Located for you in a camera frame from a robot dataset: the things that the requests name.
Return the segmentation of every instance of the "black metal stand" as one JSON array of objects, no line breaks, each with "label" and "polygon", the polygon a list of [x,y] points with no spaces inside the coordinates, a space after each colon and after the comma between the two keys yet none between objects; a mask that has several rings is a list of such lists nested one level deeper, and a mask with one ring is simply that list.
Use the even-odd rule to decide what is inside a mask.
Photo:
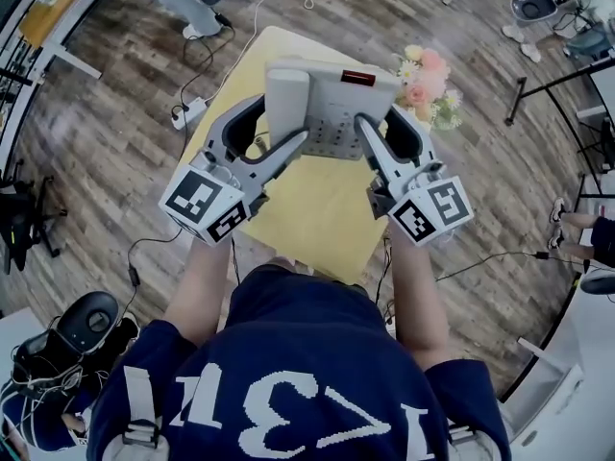
[{"label": "black metal stand", "polygon": [[578,204],[580,203],[581,200],[615,200],[615,194],[601,193],[601,194],[590,195],[590,194],[583,193],[584,185],[585,185],[585,175],[583,174],[580,177],[580,185],[578,187],[577,199],[575,200],[575,209],[573,210],[574,212],[578,210]]},{"label": "black metal stand", "polygon": [[530,95],[533,95],[533,94],[535,94],[537,92],[542,92],[543,90],[545,92],[547,92],[547,94],[549,95],[549,98],[555,104],[555,107],[557,108],[557,111],[559,111],[559,114],[564,119],[564,122],[566,123],[566,127],[568,128],[568,130],[572,134],[573,138],[575,139],[575,142],[578,145],[578,151],[583,154],[583,158],[585,159],[585,162],[587,163],[587,167],[589,167],[589,171],[590,171],[590,173],[592,175],[592,178],[594,179],[594,183],[596,184],[596,188],[598,189],[598,193],[600,195],[603,194],[603,190],[601,189],[600,183],[598,182],[598,177],[596,176],[596,171],[594,170],[594,166],[592,165],[592,163],[591,163],[591,161],[589,159],[589,156],[587,156],[587,152],[586,152],[587,149],[585,147],[583,147],[583,144],[582,144],[582,142],[580,141],[580,138],[577,135],[577,130],[575,130],[575,127],[573,126],[572,122],[570,121],[570,119],[568,118],[566,113],[564,112],[563,107],[554,98],[554,95],[551,92],[551,87],[563,84],[564,82],[568,82],[568,81],[570,81],[572,79],[576,79],[578,77],[582,77],[583,75],[587,75],[587,74],[590,74],[590,73],[600,72],[602,70],[605,70],[606,68],[610,68],[611,66],[615,66],[615,58],[609,58],[608,60],[601,61],[599,63],[590,63],[589,65],[584,66],[580,70],[578,70],[578,71],[576,71],[574,73],[571,73],[570,75],[566,75],[566,76],[561,77],[559,79],[556,79],[556,80],[554,80],[552,82],[549,82],[547,84],[541,85],[541,86],[539,86],[537,88],[533,88],[532,90],[529,90],[528,92],[525,92],[526,83],[528,81],[528,78],[527,77],[522,77],[520,79],[517,79],[517,84],[518,84],[519,87],[518,87],[517,93],[515,95],[515,100],[514,100],[514,103],[512,105],[512,108],[510,110],[510,114],[504,120],[504,122],[506,123],[507,126],[511,126],[514,123],[514,121],[515,121],[515,116],[517,115],[517,110],[519,109],[519,104],[521,103],[522,99],[525,99],[526,97],[529,97]]},{"label": "black metal stand", "polygon": [[535,94],[536,92],[542,92],[543,90],[549,90],[551,87],[555,87],[556,85],[563,84],[564,82],[571,81],[576,79],[577,77],[582,77],[583,75],[587,75],[590,73],[600,72],[605,70],[606,68],[610,68],[611,66],[615,66],[615,58],[609,58],[608,60],[601,61],[599,63],[590,63],[587,66],[583,66],[580,70],[577,70],[570,75],[565,75],[559,79],[556,79],[548,84],[541,85],[537,88],[533,88],[528,92],[524,92],[526,88],[526,82],[528,81],[528,77],[521,77],[517,79],[517,84],[519,88],[517,89],[517,94],[515,95],[515,101],[512,105],[512,109],[510,110],[510,114],[505,120],[507,126],[511,126],[515,121],[515,116],[517,115],[517,109],[519,108],[519,103],[521,103],[522,99],[529,97],[530,95]]},{"label": "black metal stand", "polygon": [[26,79],[19,74],[10,72],[5,68],[0,68],[0,77],[6,77],[7,79],[11,79],[12,81],[22,85],[32,85],[32,81],[30,79]]}]

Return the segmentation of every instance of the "wooden floor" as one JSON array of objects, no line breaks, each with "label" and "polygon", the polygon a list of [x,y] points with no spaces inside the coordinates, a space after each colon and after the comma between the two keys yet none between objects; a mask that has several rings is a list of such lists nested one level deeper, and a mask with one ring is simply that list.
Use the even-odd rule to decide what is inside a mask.
[{"label": "wooden floor", "polygon": [[[209,97],[253,30],[258,0],[223,0],[217,9],[234,23],[235,41],[216,55],[213,66],[188,88]],[[518,45],[501,35],[509,23],[509,0],[267,0],[259,27],[278,25],[319,40],[358,60],[394,66],[392,54],[409,43],[442,53],[453,69],[452,82],[464,94],[464,124],[434,133],[439,155],[458,173],[476,218],[448,243],[433,248],[438,276],[489,254],[543,250],[549,235],[552,199],[573,200],[582,170],[576,146],[545,94],[526,101],[512,128],[504,116],[517,77],[529,85],[573,70],[557,49],[536,65]],[[156,0],[101,0],[70,39],[68,48],[103,71],[94,81],[62,61],[54,61],[25,121],[13,158],[25,158],[25,176],[54,175],[49,206],[69,211],[52,230],[62,250],[50,259],[42,246],[29,255],[23,273],[0,277],[5,312],[31,305],[47,321],[76,298],[105,289],[126,302],[131,295],[126,252],[139,237],[170,237],[176,228],[157,201],[171,177],[184,134],[171,126],[169,111],[179,91],[205,57],[189,43],[182,61],[184,23]],[[546,28],[532,29],[540,37]],[[208,39],[216,46],[221,38]],[[581,82],[560,86],[564,106],[583,105]],[[238,235],[242,276],[264,262],[271,250]],[[133,310],[143,321],[159,317],[178,278],[189,240],[145,242],[133,254],[143,284]],[[383,253],[376,250],[362,278],[373,296]],[[539,343],[551,326],[572,283],[573,268],[522,255],[491,260],[439,284],[449,311],[455,352],[486,361],[502,391],[523,369],[524,336]],[[228,291],[234,288],[229,271]],[[382,301],[391,298],[388,276]]]}]

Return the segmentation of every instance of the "navy blue t-shirt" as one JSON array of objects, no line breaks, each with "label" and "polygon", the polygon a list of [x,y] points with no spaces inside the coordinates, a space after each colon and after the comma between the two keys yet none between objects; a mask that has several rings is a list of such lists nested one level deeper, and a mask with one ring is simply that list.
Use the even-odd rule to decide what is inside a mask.
[{"label": "navy blue t-shirt", "polygon": [[374,304],[339,283],[261,267],[200,349],[151,323],[95,405],[90,461],[130,420],[123,366],[149,372],[171,459],[444,460],[447,418],[487,433],[510,459],[485,365],[423,373]]}]

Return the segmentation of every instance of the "white number print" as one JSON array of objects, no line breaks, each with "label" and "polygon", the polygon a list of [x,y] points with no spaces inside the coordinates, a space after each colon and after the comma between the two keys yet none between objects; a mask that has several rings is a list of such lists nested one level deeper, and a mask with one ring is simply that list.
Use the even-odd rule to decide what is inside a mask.
[{"label": "white number print", "polygon": [[[177,377],[177,382],[184,384],[184,397],[180,413],[173,419],[170,425],[183,426],[181,419],[182,411],[192,400],[192,407],[188,415],[188,421],[214,428],[222,428],[222,423],[213,419],[222,369],[217,364],[209,363],[203,369],[200,377]],[[265,445],[266,435],[276,427],[290,425],[290,421],[283,418],[270,405],[271,397],[276,385],[287,383],[295,391],[312,400],[318,394],[318,382],[314,375],[297,373],[293,371],[281,371],[270,374],[254,382],[248,388],[243,408],[246,416],[254,424],[243,430],[238,437],[241,449],[249,456],[261,459],[289,459],[306,450],[306,446],[298,446],[293,450],[275,450]],[[372,417],[365,410],[344,398],[330,386],[325,388],[324,395],[340,406],[356,413],[365,420],[367,425],[337,432],[316,441],[316,448],[322,449],[333,444],[339,444],[352,439],[368,437],[370,435],[383,435],[391,430],[391,425]],[[434,459],[429,454],[429,447],[420,417],[427,415],[428,410],[417,409],[401,404],[407,420],[407,451],[406,461],[424,461]]]},{"label": "white number print", "polygon": [[198,404],[198,407],[190,408],[189,422],[222,428],[222,424],[213,419],[213,408],[218,396],[220,377],[222,377],[222,369],[218,364],[209,363],[205,366],[192,400],[192,404]]},{"label": "white number print", "polygon": [[382,435],[391,429],[391,425],[375,419],[365,410],[359,408],[354,403],[349,402],[342,395],[340,395],[337,391],[335,391],[333,388],[330,388],[329,386],[327,386],[327,389],[325,389],[325,396],[328,396],[333,401],[341,404],[344,408],[348,408],[349,410],[354,411],[355,413],[363,417],[369,423],[369,425],[355,428],[354,430],[347,430],[346,432],[338,432],[334,435],[330,435],[329,437],[323,437],[322,439],[319,439],[316,443],[317,448],[325,448],[330,444],[350,441],[351,439],[355,439],[357,437],[367,437],[368,435]]},{"label": "white number print", "polygon": [[427,440],[421,428],[419,419],[421,415],[427,415],[427,410],[419,410],[402,403],[407,419],[407,451],[406,461],[423,461],[433,459],[433,454],[427,452]]},{"label": "white number print", "polygon": [[182,420],[182,412],[192,400],[194,396],[194,392],[196,391],[196,386],[199,383],[198,377],[177,377],[175,379],[176,382],[181,382],[184,384],[184,396],[182,398],[182,408],[180,409],[180,413],[171,421],[169,425],[172,426],[184,426],[184,421]]},{"label": "white number print", "polygon": [[312,374],[283,371],[265,376],[252,384],[248,389],[243,407],[255,426],[239,434],[239,446],[249,456],[288,459],[306,449],[305,446],[300,446],[294,450],[273,450],[265,445],[265,435],[269,430],[290,424],[269,406],[274,386],[282,382],[292,384],[297,393],[308,399],[314,398],[318,393],[318,383]]}]

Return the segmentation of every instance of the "power strip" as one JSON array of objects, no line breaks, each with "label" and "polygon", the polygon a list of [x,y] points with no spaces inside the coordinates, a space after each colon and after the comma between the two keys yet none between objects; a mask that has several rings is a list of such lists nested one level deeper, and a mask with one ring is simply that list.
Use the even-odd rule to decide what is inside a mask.
[{"label": "power strip", "polygon": [[185,126],[194,121],[195,119],[200,119],[205,111],[208,109],[208,105],[205,103],[205,99],[202,97],[197,97],[189,104],[185,105],[184,114],[180,111],[177,114],[177,118],[172,117],[171,121],[173,122],[173,126],[176,130],[181,130],[185,128]]}]

